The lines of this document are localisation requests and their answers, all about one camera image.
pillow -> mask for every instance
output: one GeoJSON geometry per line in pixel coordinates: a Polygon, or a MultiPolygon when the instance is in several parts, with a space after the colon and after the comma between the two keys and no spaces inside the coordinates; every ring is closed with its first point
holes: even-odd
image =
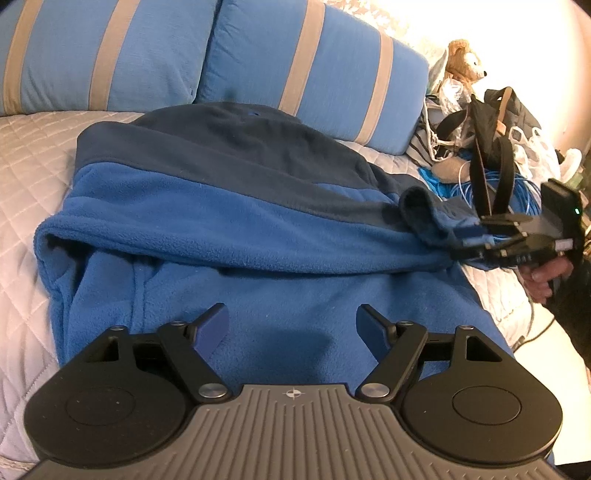
{"type": "Polygon", "coordinates": [[[427,61],[322,0],[224,0],[198,102],[268,105],[326,135],[402,154],[427,61]]]}
{"type": "Polygon", "coordinates": [[[436,93],[445,74],[448,57],[447,45],[440,45],[425,35],[424,29],[421,29],[421,22],[409,22],[402,13],[396,14],[393,10],[398,11],[401,7],[400,3],[394,7],[391,2],[384,0],[323,1],[327,5],[363,20],[423,55],[429,63],[427,93],[436,93]]]}
{"type": "Polygon", "coordinates": [[[0,115],[148,112],[195,99],[216,0],[16,0],[0,14],[0,115]]]}

teddy bear head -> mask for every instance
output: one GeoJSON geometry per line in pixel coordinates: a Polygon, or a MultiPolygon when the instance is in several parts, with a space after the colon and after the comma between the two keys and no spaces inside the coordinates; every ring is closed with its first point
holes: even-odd
{"type": "Polygon", "coordinates": [[[446,71],[463,83],[474,83],[486,77],[480,58],[470,48],[467,40],[453,40],[449,46],[446,71]]]}

wall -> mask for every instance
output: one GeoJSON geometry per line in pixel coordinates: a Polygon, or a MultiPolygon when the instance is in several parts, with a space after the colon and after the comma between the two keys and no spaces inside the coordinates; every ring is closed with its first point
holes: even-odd
{"type": "Polygon", "coordinates": [[[512,86],[556,148],[589,149],[591,20],[571,0],[372,0],[432,39],[467,38],[488,77],[512,86]]]}

gray ribbed plate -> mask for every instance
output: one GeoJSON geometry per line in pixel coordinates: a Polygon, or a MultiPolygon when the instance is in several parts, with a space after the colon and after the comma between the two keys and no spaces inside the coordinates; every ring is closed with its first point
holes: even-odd
{"type": "Polygon", "coordinates": [[[383,405],[343,385],[246,385],[205,405],[178,439],[137,463],[104,470],[39,464],[27,480],[493,480],[561,479],[545,461],[471,468],[437,457],[383,405]]]}

white quilted mattress cover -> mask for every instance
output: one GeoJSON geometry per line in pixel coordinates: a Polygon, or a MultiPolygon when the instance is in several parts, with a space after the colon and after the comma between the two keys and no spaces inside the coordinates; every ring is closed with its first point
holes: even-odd
{"type": "MultiPolygon", "coordinates": [[[[80,132],[98,121],[129,122],[138,116],[52,112],[0,118],[0,480],[18,478],[37,460],[22,414],[27,400],[58,370],[33,234],[59,210],[69,190],[80,132]]],[[[345,144],[386,172],[419,178],[408,157],[345,144]]],[[[531,310],[515,275],[465,271],[507,341],[525,335],[531,310]]]]}

